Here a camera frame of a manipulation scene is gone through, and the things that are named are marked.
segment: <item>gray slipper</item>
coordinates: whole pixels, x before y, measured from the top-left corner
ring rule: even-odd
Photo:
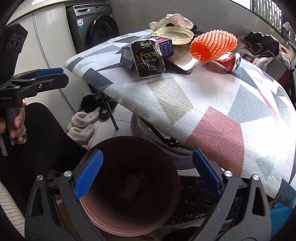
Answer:
[[[97,112],[77,112],[71,119],[71,122],[67,126],[67,130],[69,131],[72,127],[83,128],[88,124],[92,124],[97,121],[99,115]]]
[[[94,131],[94,126],[92,124],[89,124],[84,128],[71,127],[67,135],[71,137],[80,146],[82,146],[88,142],[88,140],[94,134]]]

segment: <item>metal screw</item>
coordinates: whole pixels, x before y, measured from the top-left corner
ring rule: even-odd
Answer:
[[[260,177],[258,175],[253,175],[253,179],[258,181],[260,179]]]
[[[224,175],[227,177],[232,177],[232,172],[231,171],[225,171]]]
[[[65,171],[64,172],[64,177],[70,177],[72,175],[71,171]]]
[[[43,176],[42,175],[38,175],[37,177],[36,177],[36,180],[37,181],[41,181],[43,179]]]

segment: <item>tiled floor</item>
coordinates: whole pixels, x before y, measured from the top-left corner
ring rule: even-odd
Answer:
[[[131,133],[131,117],[133,113],[129,111],[127,108],[123,107],[122,105],[118,104],[113,111],[114,119],[118,125],[119,130],[116,131],[114,129],[113,123],[111,119],[102,122],[98,120],[93,124],[95,127],[95,134],[90,138],[88,141],[88,145],[93,147],[95,144],[106,140],[111,137],[117,136],[132,136]],[[178,170],[178,174],[180,176],[199,176],[197,170],[190,169],[190,170]]]

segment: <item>orange foam net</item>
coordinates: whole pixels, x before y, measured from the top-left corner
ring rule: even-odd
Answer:
[[[190,44],[192,56],[208,62],[220,58],[237,46],[237,38],[229,32],[213,30],[195,38]]]

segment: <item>blue box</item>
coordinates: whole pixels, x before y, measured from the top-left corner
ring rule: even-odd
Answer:
[[[173,44],[171,39],[148,35],[148,36],[139,38],[136,41],[141,39],[154,39],[156,41],[156,44],[155,44],[156,49],[162,55],[163,59],[166,59],[174,55]],[[122,47],[120,62],[128,69],[132,69],[134,65],[134,61],[133,61],[133,55],[131,53],[130,43]]]

